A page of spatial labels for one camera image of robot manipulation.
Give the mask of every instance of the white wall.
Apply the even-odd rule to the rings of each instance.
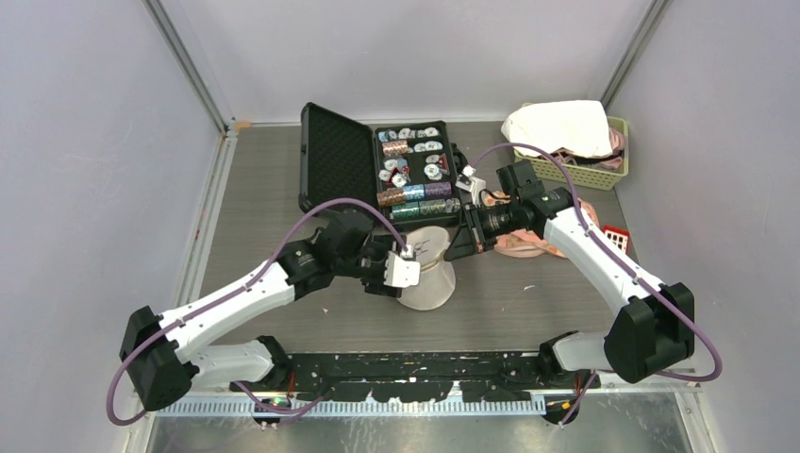
[[[120,451],[127,316],[174,303],[218,134],[140,1],[20,0],[0,140],[0,451]]]
[[[217,104],[253,122],[297,122],[308,101],[360,119],[502,119],[599,99],[649,4],[164,0]]]
[[[792,0],[676,1],[610,109],[631,123],[636,250],[692,288],[723,355],[705,387],[725,451],[797,450],[798,21]]]

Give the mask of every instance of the red object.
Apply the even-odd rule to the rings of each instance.
[[[448,173],[450,172],[450,167],[447,165],[447,156],[446,155],[442,154],[442,156],[439,157],[439,166],[441,166],[441,168],[445,172],[448,172]]]
[[[630,242],[630,233],[624,229],[615,228],[613,226],[603,226],[603,233],[609,238],[616,246],[620,247],[623,253],[627,253],[627,244]]]
[[[292,377],[289,379],[289,390],[286,391],[286,397],[291,398],[292,392],[294,392],[294,372],[292,371]]]

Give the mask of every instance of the metal floor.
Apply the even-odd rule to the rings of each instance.
[[[451,123],[451,141],[470,159],[504,142],[500,123]],[[495,169],[509,151],[487,157],[478,175],[499,189]],[[239,135],[201,295],[254,269],[300,218],[300,128],[250,127]],[[580,188],[601,225],[625,228],[614,191]],[[307,237],[319,223],[309,223]],[[569,330],[611,323],[606,303],[568,261],[514,259],[494,252],[454,262],[456,291],[441,308],[419,312],[365,294],[360,282],[337,278],[330,288],[272,310],[226,335],[237,344],[274,335],[289,352],[460,351],[536,349]]]
[[[504,141],[499,128],[500,123],[448,125],[451,141],[470,159]],[[201,295],[255,268],[300,218],[299,149],[297,126],[241,131]],[[481,163],[478,175],[498,189],[494,170],[511,162],[510,151],[496,153]],[[614,192],[579,188],[579,195],[594,204],[601,225],[625,228]],[[298,237],[321,224],[310,223]],[[456,291],[439,309],[414,311],[340,278],[325,291],[253,319],[221,343],[274,335],[290,353],[532,350],[568,330],[610,326],[605,302],[568,260],[487,253],[454,265]],[[563,431],[535,415],[314,418],[264,432],[246,417],[160,415],[147,451],[683,452],[692,451],[690,439],[697,437],[696,429],[687,430],[697,426],[696,420],[686,422],[687,397],[696,398],[668,389],[588,394],[575,423]],[[702,420],[699,409],[694,416]]]
[[[590,394],[563,431],[539,416],[307,419],[264,431],[245,418],[159,418],[148,451],[674,453],[692,447],[674,394]]]

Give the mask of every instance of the open case lid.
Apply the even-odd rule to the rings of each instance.
[[[302,129],[300,209],[308,212],[341,197],[356,198],[377,209],[373,131],[310,102],[303,107]]]

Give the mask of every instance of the green basket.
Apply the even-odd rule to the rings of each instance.
[[[627,176],[627,165],[628,160],[630,159],[630,140],[627,135],[627,121],[623,120],[622,118],[614,118],[609,116],[608,125],[619,130],[625,135],[625,157],[623,158],[623,164],[620,167],[622,171],[609,172],[605,170],[595,170],[593,168],[565,164],[564,168],[570,172],[570,177],[573,179],[575,184],[579,186],[592,187],[594,189],[601,189],[603,191],[610,191],[614,188],[614,184],[620,182],[623,177]],[[538,177],[566,182],[564,175],[550,160],[524,156],[516,149],[514,150],[514,157],[515,161],[528,160],[531,165],[533,165],[533,169],[536,171],[536,175]]]

